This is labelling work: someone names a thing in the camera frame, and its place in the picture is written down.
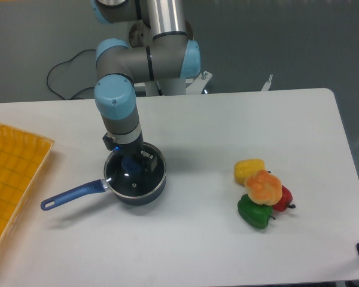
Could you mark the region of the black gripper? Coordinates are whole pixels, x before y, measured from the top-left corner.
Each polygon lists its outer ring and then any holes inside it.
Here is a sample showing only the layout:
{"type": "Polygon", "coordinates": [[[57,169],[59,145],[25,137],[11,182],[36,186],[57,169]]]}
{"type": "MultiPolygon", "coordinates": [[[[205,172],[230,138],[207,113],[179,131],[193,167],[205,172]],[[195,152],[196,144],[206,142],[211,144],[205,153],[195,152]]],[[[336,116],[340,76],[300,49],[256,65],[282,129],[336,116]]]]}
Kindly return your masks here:
{"type": "Polygon", "coordinates": [[[137,157],[143,172],[153,172],[157,167],[157,156],[154,151],[142,150],[144,146],[143,134],[137,136],[131,133],[127,135],[104,134],[102,140],[107,150],[110,151],[106,161],[117,157],[137,157]]]}

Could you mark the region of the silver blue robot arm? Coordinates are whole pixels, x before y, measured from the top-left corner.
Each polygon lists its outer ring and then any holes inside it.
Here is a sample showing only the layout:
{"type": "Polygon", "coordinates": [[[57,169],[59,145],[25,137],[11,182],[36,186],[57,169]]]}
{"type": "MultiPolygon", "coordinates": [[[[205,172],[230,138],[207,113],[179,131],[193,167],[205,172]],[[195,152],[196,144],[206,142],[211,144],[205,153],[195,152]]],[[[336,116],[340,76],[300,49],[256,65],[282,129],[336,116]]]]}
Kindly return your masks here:
{"type": "Polygon", "coordinates": [[[136,105],[136,83],[189,79],[200,74],[199,45],[187,35],[181,1],[92,1],[101,23],[145,20],[151,43],[130,48],[106,39],[96,49],[95,103],[107,130],[105,146],[129,165],[142,167],[144,140],[136,105]]]}

